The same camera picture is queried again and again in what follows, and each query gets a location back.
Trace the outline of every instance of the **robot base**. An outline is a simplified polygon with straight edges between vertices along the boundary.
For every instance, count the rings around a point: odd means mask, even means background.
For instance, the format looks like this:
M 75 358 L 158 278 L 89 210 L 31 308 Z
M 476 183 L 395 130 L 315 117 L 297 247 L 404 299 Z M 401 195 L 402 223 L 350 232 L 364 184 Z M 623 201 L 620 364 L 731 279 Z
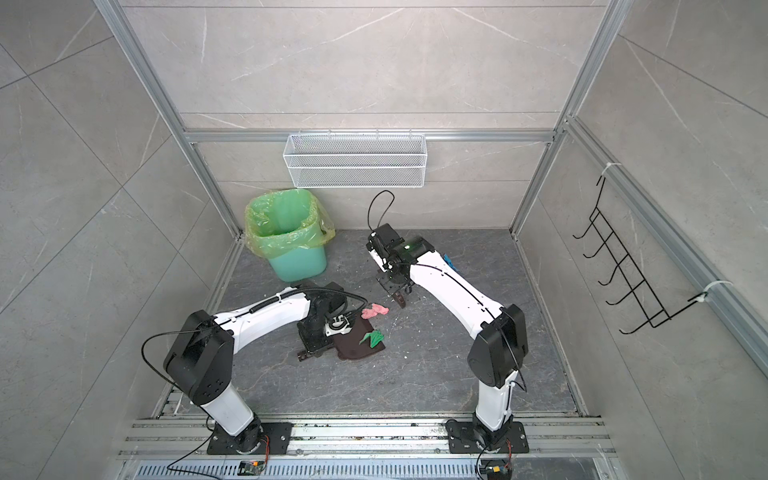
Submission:
M 513 422 L 512 419 L 507 420 L 499 430 L 491 432 L 473 415 L 471 422 L 448 420 L 445 423 L 445 430 L 448 432 L 451 453 L 494 452 L 497 449 L 501 449 L 501 453 L 504 453 L 507 450 L 507 440 L 511 445 L 512 453 L 531 451 L 523 424 Z
M 214 436 L 208 442 L 208 455 L 264 455 L 266 437 L 270 439 L 270 455 L 285 455 L 293 423 L 262 423 L 249 425 L 237 437 L 232 437 L 220 425 L 214 427 Z

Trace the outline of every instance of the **trash bag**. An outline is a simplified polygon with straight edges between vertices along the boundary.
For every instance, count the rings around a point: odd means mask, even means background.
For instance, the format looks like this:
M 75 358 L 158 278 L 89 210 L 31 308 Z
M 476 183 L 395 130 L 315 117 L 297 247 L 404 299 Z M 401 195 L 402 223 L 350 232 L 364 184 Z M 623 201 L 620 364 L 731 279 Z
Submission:
M 304 189 L 281 190 L 250 201 L 245 209 L 248 249 L 267 259 L 296 248 L 316 248 L 336 235 L 323 205 Z

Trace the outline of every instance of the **wire basket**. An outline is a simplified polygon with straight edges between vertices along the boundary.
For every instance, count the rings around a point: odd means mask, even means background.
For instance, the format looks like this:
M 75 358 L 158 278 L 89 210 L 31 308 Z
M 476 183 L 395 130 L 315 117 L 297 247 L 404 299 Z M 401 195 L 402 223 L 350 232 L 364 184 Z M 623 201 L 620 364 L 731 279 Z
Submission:
M 410 132 L 299 133 L 283 158 L 297 188 L 423 187 L 427 143 Z

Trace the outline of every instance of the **brown mat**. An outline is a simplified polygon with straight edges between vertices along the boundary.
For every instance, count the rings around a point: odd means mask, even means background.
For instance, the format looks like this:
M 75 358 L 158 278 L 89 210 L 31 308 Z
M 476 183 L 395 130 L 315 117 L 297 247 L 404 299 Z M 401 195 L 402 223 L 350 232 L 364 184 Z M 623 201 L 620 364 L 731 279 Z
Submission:
M 384 350 L 384 342 L 379 342 L 375 347 L 371 348 L 371 342 L 367 339 L 365 342 L 360 343 L 360 340 L 368 332 L 373 331 L 371 322 L 364 319 L 358 313 L 355 319 L 355 325 L 352 327 L 352 331 L 346 335 L 334 335 L 333 345 L 336 346 L 339 358 L 341 360 L 357 360 L 366 358 L 374 353 Z

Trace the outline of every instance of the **green trash can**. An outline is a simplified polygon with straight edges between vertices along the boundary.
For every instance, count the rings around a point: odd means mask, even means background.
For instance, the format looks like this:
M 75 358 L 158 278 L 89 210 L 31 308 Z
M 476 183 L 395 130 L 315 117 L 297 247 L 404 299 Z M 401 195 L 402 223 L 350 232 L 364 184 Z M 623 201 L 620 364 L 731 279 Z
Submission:
M 283 282 L 296 282 L 326 269 L 325 244 L 333 223 L 308 190 L 281 190 L 254 198 L 245 210 L 246 245 L 269 260 Z

